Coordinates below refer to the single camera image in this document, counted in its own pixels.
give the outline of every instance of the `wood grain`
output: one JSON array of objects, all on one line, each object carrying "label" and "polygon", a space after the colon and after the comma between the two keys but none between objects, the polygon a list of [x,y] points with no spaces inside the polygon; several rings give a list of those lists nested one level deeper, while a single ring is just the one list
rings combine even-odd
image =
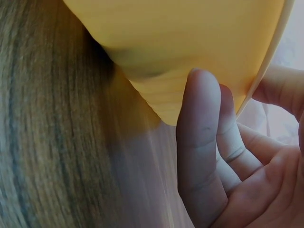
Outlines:
[{"label": "wood grain", "polygon": [[175,129],[61,0],[0,0],[0,227],[184,228]]}]

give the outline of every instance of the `fingernail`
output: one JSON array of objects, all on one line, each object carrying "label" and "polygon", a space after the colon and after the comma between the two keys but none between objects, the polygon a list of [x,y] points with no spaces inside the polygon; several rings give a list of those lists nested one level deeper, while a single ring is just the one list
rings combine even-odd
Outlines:
[{"label": "fingernail", "polygon": [[193,68],[190,72],[189,72],[189,76],[193,75],[194,72],[198,71],[199,68]]}]

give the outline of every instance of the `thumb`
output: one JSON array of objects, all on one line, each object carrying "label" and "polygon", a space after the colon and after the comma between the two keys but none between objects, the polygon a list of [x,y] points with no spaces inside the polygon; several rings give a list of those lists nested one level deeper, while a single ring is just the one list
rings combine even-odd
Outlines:
[{"label": "thumb", "polygon": [[304,71],[284,66],[270,66],[253,98],[280,106],[296,117],[300,124],[299,145],[304,158]]}]

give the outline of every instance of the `yellow object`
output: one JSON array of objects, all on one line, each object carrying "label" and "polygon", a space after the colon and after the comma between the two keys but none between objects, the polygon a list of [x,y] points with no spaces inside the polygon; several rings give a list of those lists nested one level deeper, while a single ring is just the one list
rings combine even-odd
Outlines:
[{"label": "yellow object", "polygon": [[215,75],[236,111],[264,75],[294,0],[65,0],[135,89],[170,125],[188,72]]}]

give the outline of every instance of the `hand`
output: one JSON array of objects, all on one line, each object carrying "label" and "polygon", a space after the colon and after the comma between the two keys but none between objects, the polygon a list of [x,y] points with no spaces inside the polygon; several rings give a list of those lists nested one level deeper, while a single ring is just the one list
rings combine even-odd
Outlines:
[{"label": "hand", "polygon": [[303,72],[271,66],[254,99],[295,115],[300,147],[238,125],[230,90],[208,72],[189,74],[177,165],[179,194],[195,227],[304,227]]}]

